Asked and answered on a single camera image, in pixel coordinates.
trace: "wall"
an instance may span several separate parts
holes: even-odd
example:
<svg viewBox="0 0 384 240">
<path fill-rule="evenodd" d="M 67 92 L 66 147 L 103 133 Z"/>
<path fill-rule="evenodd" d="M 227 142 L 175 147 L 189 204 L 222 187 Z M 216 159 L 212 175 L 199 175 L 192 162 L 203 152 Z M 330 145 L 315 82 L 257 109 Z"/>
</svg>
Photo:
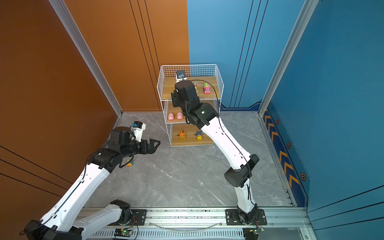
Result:
<svg viewBox="0 0 384 240">
<path fill-rule="evenodd" d="M 117 116 L 49 1 L 1 1 L 0 32 L 1 236 L 25 239 Z"/>
<path fill-rule="evenodd" d="M 160 111 L 161 65 L 189 64 L 186 0 L 65 0 L 124 111 Z"/>
<path fill-rule="evenodd" d="M 304 0 L 187 3 L 191 64 L 218 65 L 226 108 L 261 101 Z"/>
<path fill-rule="evenodd" d="M 319 1 L 272 99 L 310 178 L 319 240 L 382 239 L 383 11 Z"/>
</svg>

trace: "orange wall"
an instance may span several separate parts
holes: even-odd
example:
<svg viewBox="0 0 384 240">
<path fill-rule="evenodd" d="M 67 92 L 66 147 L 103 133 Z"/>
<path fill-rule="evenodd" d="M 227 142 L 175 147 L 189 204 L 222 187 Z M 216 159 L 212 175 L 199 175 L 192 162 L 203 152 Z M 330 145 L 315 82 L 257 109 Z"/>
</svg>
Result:
<svg viewBox="0 0 384 240">
<path fill-rule="evenodd" d="M 161 65 L 189 64 L 186 0 L 65 0 L 124 111 L 159 111 Z"/>
<path fill-rule="evenodd" d="M 0 148 L 0 231 L 26 239 L 117 116 L 49 1 L 0 1 L 0 33 L 0 146 L 34 163 Z"/>
</svg>

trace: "floor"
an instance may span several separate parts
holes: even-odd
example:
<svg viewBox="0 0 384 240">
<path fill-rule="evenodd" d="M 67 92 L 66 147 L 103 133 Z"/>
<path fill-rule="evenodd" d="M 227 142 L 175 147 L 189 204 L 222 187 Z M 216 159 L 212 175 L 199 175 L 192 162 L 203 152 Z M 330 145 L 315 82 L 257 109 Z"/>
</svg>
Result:
<svg viewBox="0 0 384 240">
<path fill-rule="evenodd" d="M 259 206 L 290 206 L 256 113 L 221 112 L 234 138 L 260 161 L 252 171 Z M 115 168 L 86 207 L 105 207 L 120 199 L 132 207 L 236 206 L 235 189 L 224 178 L 229 163 L 216 145 L 171 147 L 162 113 L 124 113 L 121 126 L 147 124 L 143 139 L 161 141 L 154 154 L 136 155 L 131 167 Z"/>
</svg>

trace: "shelf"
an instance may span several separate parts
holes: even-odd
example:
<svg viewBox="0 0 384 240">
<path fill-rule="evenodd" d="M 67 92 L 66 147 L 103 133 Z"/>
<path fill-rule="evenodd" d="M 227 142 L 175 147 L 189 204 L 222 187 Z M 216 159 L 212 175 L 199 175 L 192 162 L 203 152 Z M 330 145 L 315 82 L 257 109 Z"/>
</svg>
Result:
<svg viewBox="0 0 384 240">
<path fill-rule="evenodd" d="M 213 100 L 203 100 L 201 101 L 202 103 L 209 103 L 211 104 L 214 108 L 215 108 L 215 103 Z M 168 105 L 168 110 L 167 110 L 167 115 L 166 115 L 166 120 L 168 124 L 172 124 L 172 123 L 185 123 L 185 116 L 183 115 L 183 119 L 182 120 L 178 120 L 176 115 L 178 112 L 181 112 L 181 108 L 180 107 L 177 107 L 177 108 L 174 108 L 172 103 L 169 102 L 169 105 Z M 173 113 L 173 115 L 175 116 L 175 119 L 173 121 L 169 121 L 168 120 L 168 114 L 169 113 Z"/>
<path fill-rule="evenodd" d="M 203 140 L 197 140 L 195 133 L 198 128 L 192 124 L 173 124 L 172 125 L 172 147 L 175 146 L 194 146 L 194 145 L 206 145 L 213 144 L 213 140 L 203 133 Z M 185 139 L 180 139 L 178 134 L 184 130 Z"/>
<path fill-rule="evenodd" d="M 190 80 L 191 82 L 194 82 L 194 79 L 200 79 L 200 80 L 207 81 L 209 83 L 209 86 L 213 86 L 216 89 L 217 98 L 221 99 L 216 77 L 187 77 L 187 80 Z M 204 83 L 205 82 L 196 81 L 196 83 L 197 83 L 197 90 L 199 91 L 197 96 L 200 98 L 200 100 L 216 99 L 216 94 L 215 94 L 215 91 L 213 90 L 213 88 L 210 88 L 210 90 L 211 90 L 210 94 L 204 94 Z M 170 94 L 173 93 L 173 91 L 175 90 L 175 84 L 176 84 L 176 77 L 164 79 L 163 91 L 162 91 L 162 96 L 161 96 L 162 101 L 172 100 Z"/>
</svg>

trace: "pink pig toy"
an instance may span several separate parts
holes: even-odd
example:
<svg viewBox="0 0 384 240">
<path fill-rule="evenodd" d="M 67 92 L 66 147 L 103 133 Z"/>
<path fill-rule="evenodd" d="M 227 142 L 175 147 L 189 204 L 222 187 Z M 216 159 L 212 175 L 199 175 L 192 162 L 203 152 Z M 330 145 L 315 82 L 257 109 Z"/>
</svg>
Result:
<svg viewBox="0 0 384 240">
<path fill-rule="evenodd" d="M 178 112 L 176 117 L 177 117 L 178 120 L 182 120 L 183 119 L 183 114 L 181 112 Z"/>
<path fill-rule="evenodd" d="M 173 113 L 168 114 L 168 120 L 169 121 L 173 121 L 174 118 L 175 118 L 175 116 L 173 115 Z"/>
</svg>

